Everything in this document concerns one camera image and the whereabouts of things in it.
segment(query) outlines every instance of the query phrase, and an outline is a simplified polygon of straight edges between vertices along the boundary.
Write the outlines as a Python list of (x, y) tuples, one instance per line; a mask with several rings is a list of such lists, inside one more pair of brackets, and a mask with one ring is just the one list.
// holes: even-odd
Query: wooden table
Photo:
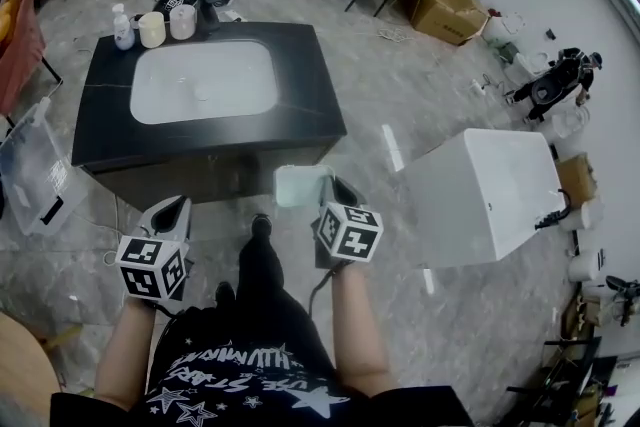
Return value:
[(21, 324), (0, 313), (0, 393), (49, 423), (51, 395), (60, 384), (38, 340)]

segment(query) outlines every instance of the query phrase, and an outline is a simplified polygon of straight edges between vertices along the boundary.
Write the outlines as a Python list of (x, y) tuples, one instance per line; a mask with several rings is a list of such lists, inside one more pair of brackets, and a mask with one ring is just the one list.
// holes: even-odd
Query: gray tile floor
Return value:
[[(489, 422), (507, 404), (504, 388), (521, 384), (541, 361), (541, 342), (554, 337), (571, 287), (566, 281), (568, 238), (557, 228), (535, 236), (499, 263), (433, 272), (429, 295), (422, 268), (428, 265), (417, 240), (416, 221), (402, 172), (396, 172), (383, 137), (389, 125), (408, 164), (467, 127), (513, 128), (525, 114), (507, 108), (496, 88), (470, 90), (483, 73), (504, 80), (480, 40), (461, 48), (417, 33), (401, 14), (371, 17), (380, 0), (235, 0), (233, 9), (252, 21), (313, 24), (322, 45), (349, 135), (325, 163), (367, 196), (382, 213), (386, 232), (368, 266), (370, 292), (389, 345), (393, 370), (404, 386), (451, 384), (476, 421)], [(47, 59), (64, 76), (48, 119), (70, 155), (82, 86), (99, 37), (111, 34), (111, 6), (142, 13), (154, 0), (50, 0), (39, 13), (48, 42)], [(400, 29), (394, 43), (379, 29)], [(23, 91), (18, 118), (53, 86), (45, 70)], [(123, 287), (103, 254), (117, 246), (113, 230), (127, 232), (139, 215), (87, 178), (90, 194), (55, 237), (24, 237), (10, 213), (0, 222), (0, 305), (28, 325), (59, 332), (85, 324), (82, 335), (55, 357), (70, 390), (93, 384), (100, 351), (123, 300)], [(236, 257), (251, 215), (274, 218), (274, 246), (287, 289), (306, 304), (322, 271), (313, 268), (309, 224), (313, 209), (285, 210), (271, 197), (196, 205), (191, 255), (196, 264), (185, 297), (210, 305), (220, 280), (237, 282)], [(328, 288), (314, 318), (331, 346)], [(158, 319), (160, 324), (164, 317)]]

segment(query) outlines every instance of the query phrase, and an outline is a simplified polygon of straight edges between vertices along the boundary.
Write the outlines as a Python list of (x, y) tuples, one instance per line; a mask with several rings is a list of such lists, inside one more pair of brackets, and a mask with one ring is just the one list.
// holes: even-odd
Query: clear plastic container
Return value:
[(0, 146), (0, 175), (25, 235), (53, 235), (87, 195), (44, 118), (50, 103), (34, 105)]

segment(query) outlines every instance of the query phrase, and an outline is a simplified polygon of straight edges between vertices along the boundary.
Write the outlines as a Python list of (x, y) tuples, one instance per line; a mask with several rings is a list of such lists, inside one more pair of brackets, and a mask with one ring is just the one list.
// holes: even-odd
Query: white sink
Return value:
[(406, 168), (429, 267), (501, 260), (565, 207), (542, 134), (468, 129)]
[(250, 116), (278, 101), (271, 53), (255, 41), (148, 50), (133, 76), (130, 109), (146, 125)]

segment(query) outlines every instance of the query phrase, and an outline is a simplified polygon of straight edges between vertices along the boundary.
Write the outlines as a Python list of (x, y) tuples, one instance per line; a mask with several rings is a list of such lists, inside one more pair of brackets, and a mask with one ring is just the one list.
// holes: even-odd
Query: cardboard box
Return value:
[(414, 29), (453, 45), (479, 35), (489, 20), (480, 0), (403, 0)]
[(586, 153), (556, 163), (560, 186), (569, 194), (572, 210), (577, 210), (584, 202), (595, 198), (598, 187), (591, 174), (592, 170)]

